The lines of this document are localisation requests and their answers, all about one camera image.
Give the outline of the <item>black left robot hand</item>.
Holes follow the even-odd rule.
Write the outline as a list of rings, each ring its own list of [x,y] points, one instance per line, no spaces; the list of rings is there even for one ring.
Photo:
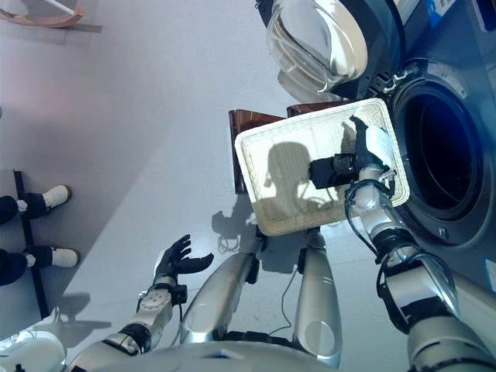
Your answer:
[[[186,234],[174,242],[164,251],[157,268],[153,283],[157,284],[165,278],[172,278],[177,282],[179,274],[196,274],[210,267],[214,254],[209,253],[204,257],[190,258],[191,235]]]

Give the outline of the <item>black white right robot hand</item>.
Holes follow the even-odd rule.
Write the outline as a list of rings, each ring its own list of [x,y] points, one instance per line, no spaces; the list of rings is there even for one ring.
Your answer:
[[[393,170],[393,146],[388,133],[379,126],[367,125],[355,115],[350,116],[350,121],[354,128],[344,123],[343,134],[352,150],[343,150],[332,161],[338,175],[352,179],[370,165],[378,166],[383,172]]]

